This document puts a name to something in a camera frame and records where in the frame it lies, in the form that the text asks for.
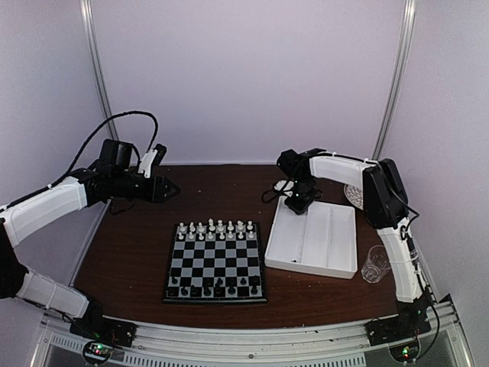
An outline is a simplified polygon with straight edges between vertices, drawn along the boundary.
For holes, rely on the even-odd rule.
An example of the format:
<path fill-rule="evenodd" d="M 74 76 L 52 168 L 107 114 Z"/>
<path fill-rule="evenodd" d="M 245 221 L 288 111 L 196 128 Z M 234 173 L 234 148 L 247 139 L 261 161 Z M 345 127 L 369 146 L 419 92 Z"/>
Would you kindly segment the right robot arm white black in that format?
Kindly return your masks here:
<path fill-rule="evenodd" d="M 363 195 L 367 223 L 377 230 L 387 251 L 396 286 L 397 312 L 391 329 L 398 337 L 408 337 L 421 324 L 429 307 L 419 256 L 410 231 L 413 213 L 395 162 L 353 158 L 314 148 L 303 153 L 283 151 L 277 166 L 287 180 L 275 190 L 285 196 L 285 205 L 296 214 L 304 214 L 319 192 L 317 179 L 333 180 L 357 187 Z"/>

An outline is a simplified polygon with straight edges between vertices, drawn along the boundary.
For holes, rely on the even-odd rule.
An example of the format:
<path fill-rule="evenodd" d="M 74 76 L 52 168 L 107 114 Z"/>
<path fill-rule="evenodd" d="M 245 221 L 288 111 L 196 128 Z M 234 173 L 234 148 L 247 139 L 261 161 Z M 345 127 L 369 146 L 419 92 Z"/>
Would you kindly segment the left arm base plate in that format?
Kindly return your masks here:
<path fill-rule="evenodd" d="M 105 317 L 97 329 L 83 323 L 81 319 L 75 319 L 70 326 L 70 332 L 74 335 L 120 347 L 131 347 L 136 331 L 134 323 Z"/>

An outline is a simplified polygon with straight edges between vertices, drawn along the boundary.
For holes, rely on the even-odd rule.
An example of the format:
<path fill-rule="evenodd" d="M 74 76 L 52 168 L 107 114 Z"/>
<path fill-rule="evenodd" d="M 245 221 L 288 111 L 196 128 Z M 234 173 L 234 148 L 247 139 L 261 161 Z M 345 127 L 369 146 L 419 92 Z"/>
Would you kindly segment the white plastic compartment tray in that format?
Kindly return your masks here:
<path fill-rule="evenodd" d="M 355 209 L 314 202 L 297 215 L 279 199 L 264 262 L 269 268 L 353 278 L 358 271 Z"/>

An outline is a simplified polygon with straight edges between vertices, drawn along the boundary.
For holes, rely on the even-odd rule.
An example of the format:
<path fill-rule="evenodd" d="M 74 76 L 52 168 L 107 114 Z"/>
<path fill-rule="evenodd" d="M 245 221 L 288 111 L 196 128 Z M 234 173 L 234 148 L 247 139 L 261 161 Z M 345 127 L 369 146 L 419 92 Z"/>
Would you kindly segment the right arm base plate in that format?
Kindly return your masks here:
<path fill-rule="evenodd" d="M 428 333 L 432 329 L 428 320 L 422 321 L 418 326 L 402 327 L 398 316 L 385 319 L 376 318 L 367 322 L 364 326 L 371 346 L 415 338 L 418 335 Z"/>

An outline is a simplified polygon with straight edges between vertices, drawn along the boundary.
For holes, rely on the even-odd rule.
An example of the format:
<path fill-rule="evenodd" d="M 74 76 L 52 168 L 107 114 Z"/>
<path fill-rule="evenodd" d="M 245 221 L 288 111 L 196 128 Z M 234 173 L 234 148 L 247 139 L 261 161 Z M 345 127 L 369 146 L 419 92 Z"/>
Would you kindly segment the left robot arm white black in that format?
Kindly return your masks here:
<path fill-rule="evenodd" d="M 180 193 L 169 178 L 154 173 L 167 153 L 149 148 L 136 166 L 133 144 L 106 139 L 88 167 L 70 168 L 56 183 L 1 208 L 1 297 L 19 298 L 69 317 L 93 339 L 103 339 L 109 321 L 96 312 L 89 296 L 41 274 L 18 259 L 15 249 L 34 233 L 83 209 L 116 198 L 165 203 Z"/>

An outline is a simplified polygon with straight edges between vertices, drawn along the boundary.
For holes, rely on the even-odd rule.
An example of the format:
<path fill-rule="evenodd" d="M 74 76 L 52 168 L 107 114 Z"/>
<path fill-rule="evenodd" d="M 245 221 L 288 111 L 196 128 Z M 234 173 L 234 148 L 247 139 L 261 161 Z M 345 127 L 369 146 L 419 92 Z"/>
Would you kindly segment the black white chess board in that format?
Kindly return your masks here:
<path fill-rule="evenodd" d="M 264 270 L 264 255 L 261 246 L 261 228 L 259 224 L 258 237 L 255 240 L 245 241 L 204 241 L 179 242 L 176 241 L 176 225 L 173 228 L 172 242 L 167 261 L 167 273 L 164 283 L 162 301 L 173 304 L 244 304 L 267 302 L 267 290 Z M 257 275 L 259 284 L 252 285 L 250 278 Z M 179 278 L 179 284 L 171 284 L 171 277 Z M 211 295 L 206 297 L 203 288 L 207 287 L 207 278 L 213 279 Z M 221 297 L 214 295 L 215 284 L 222 278 L 224 294 Z M 241 278 L 246 278 L 247 284 L 240 285 Z M 192 297 L 190 287 L 200 288 L 200 295 Z M 235 286 L 233 296 L 228 294 L 228 287 Z M 258 296 L 251 295 L 251 288 L 258 287 Z M 167 290 L 178 288 L 177 297 L 168 297 Z M 180 295 L 180 288 L 186 287 L 189 291 L 186 297 Z M 248 287 L 249 297 L 239 297 L 238 287 Z"/>

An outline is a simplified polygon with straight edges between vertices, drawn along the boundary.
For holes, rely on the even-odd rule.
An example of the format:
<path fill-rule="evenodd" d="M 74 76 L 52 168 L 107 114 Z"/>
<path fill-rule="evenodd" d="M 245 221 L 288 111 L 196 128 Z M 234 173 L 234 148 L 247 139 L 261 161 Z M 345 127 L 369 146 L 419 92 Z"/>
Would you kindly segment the eleventh black chess piece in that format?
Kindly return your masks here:
<path fill-rule="evenodd" d="M 204 287 L 203 288 L 203 294 L 206 296 L 206 297 L 209 297 L 211 295 L 211 289 L 209 287 Z"/>

